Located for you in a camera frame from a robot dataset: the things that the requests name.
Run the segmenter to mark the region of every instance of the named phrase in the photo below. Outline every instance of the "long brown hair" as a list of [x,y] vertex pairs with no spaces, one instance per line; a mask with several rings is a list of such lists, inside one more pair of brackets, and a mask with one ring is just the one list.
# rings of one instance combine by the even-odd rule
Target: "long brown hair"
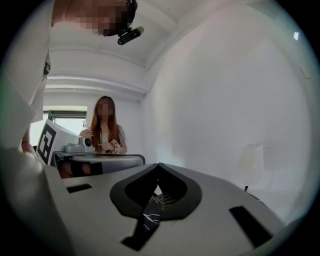
[[116,107],[115,102],[112,98],[108,96],[101,97],[95,104],[92,122],[90,126],[90,130],[93,131],[92,145],[95,147],[97,152],[101,152],[101,117],[98,114],[98,105],[102,104],[103,101],[106,101],[108,104],[108,128],[109,128],[109,138],[108,141],[111,142],[112,140],[116,140],[118,143],[119,141],[119,129],[116,120]]

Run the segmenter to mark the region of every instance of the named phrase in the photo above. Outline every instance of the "black rectangular slot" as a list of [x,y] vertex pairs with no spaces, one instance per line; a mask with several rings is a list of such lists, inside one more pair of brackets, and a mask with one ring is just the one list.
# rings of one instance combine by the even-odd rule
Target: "black rectangular slot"
[[79,192],[81,190],[87,190],[87,189],[91,189],[92,186],[90,184],[81,184],[81,185],[77,185],[77,186],[69,186],[66,188],[66,190],[68,190],[68,192],[74,193],[74,192]]
[[272,238],[271,234],[243,206],[229,209],[254,247],[259,247]]

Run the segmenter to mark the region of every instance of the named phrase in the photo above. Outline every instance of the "black frame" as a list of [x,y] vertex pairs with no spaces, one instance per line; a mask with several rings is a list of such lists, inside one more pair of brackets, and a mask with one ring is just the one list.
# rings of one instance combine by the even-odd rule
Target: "black frame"
[[66,118],[66,119],[86,119],[87,112],[86,111],[60,111],[60,110],[49,110],[43,111],[44,114],[48,114],[48,119],[52,122],[55,121],[56,118]]

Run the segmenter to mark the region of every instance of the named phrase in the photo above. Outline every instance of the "black slot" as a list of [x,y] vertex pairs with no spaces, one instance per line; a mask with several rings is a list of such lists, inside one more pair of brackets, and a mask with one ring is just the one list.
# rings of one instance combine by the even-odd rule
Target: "black slot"
[[144,232],[144,223],[144,218],[139,218],[133,236],[126,237],[122,243],[135,251],[140,251],[159,227],[157,225],[151,228],[150,231]]
[[71,193],[75,193],[75,192],[79,192],[81,190],[87,190],[87,189],[91,189],[92,186],[90,184],[81,184],[81,185],[77,185],[77,186],[69,186],[66,188],[66,190],[68,190],[68,192]]
[[158,185],[158,169],[155,168],[125,187],[125,194],[144,209]]
[[90,163],[90,175],[101,175],[103,174],[103,169],[102,169],[102,163],[101,162],[95,162],[95,163]]
[[243,206],[229,209],[255,248],[263,245],[272,235]]

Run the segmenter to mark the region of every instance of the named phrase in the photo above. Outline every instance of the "white device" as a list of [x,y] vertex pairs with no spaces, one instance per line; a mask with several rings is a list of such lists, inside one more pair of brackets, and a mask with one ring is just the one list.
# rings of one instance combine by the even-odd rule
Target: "white device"
[[93,153],[96,148],[92,146],[91,138],[81,137],[78,144],[69,143],[64,147],[65,153]]
[[43,165],[49,166],[54,151],[64,151],[68,144],[78,145],[79,140],[80,136],[47,119],[36,148],[36,155]]

